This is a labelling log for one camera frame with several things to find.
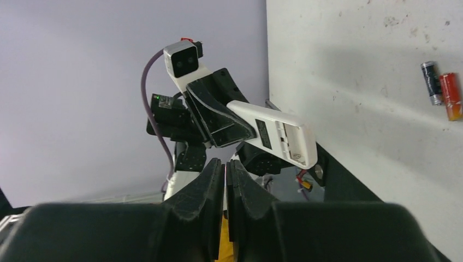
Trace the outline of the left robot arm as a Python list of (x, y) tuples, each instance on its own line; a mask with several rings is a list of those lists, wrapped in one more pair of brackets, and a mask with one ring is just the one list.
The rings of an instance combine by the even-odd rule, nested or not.
[(251, 113), (245, 120), (227, 106), (231, 102), (248, 100), (241, 93), (227, 68), (207, 73), (190, 81), (185, 92), (174, 96), (152, 94), (147, 97), (145, 68), (141, 79), (141, 94), (148, 115), (146, 131), (159, 138), (168, 156), (170, 170), (166, 186), (176, 178), (200, 173), (206, 165), (206, 150), (237, 144), (234, 158), (242, 162), (252, 175), (278, 175), (291, 166), (268, 150), (270, 127)]

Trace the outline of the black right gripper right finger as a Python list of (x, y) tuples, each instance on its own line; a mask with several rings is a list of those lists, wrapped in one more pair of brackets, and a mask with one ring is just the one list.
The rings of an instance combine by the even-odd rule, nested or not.
[(285, 202), (227, 163), (235, 261), (439, 261), (415, 218), (379, 202)]

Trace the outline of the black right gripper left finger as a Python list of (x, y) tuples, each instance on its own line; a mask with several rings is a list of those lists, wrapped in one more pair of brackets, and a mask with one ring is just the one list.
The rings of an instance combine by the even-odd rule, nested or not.
[(40, 204), (1, 246), (1, 261), (213, 261), (222, 220), (222, 163), (210, 160), (160, 204)]

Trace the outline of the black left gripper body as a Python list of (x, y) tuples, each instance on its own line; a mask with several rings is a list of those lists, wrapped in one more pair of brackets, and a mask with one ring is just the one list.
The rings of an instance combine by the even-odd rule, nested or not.
[(209, 137), (206, 135), (205, 128), (200, 123), (199, 114), (197, 113), (196, 109), (194, 108), (193, 102), (191, 100), (191, 96), (188, 94), (187, 85), (189, 83), (195, 81), (195, 80), (198, 80), (198, 79), (213, 79), (212, 78), (212, 73), (213, 72), (210, 71), (209, 69), (207, 69), (206, 66), (204, 66), (203, 64), (200, 64), (199, 68), (196, 71), (192, 72), (192, 73), (189, 73), (189, 74), (187, 74), (185, 76), (182, 76), (180, 78), (172, 77), (172, 80), (174, 81), (175, 85), (179, 88), (181, 94), (185, 98), (186, 107), (187, 107), (189, 113), (191, 114), (192, 123), (197, 128), (197, 130), (199, 131), (199, 134), (201, 136), (202, 141), (205, 142), (209, 146), (210, 145), (213, 146), (213, 144), (211, 143)]

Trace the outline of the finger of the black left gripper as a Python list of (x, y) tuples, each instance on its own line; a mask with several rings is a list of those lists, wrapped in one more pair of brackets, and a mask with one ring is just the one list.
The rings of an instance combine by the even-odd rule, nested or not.
[(213, 96), (221, 104), (227, 105), (233, 100), (249, 103), (236, 85), (227, 68), (222, 68), (213, 72), (212, 78), (216, 84), (216, 87), (213, 89)]
[(249, 123), (215, 99), (215, 87), (213, 79), (198, 79), (187, 85), (188, 94), (211, 143), (221, 148), (255, 138), (256, 131)]

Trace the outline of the white remote control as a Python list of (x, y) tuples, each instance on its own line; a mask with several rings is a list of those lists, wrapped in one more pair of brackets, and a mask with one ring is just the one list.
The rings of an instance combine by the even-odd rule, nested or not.
[(301, 117), (237, 100), (229, 102), (227, 108), (256, 132), (257, 137), (246, 143), (301, 169), (317, 164), (315, 133)]

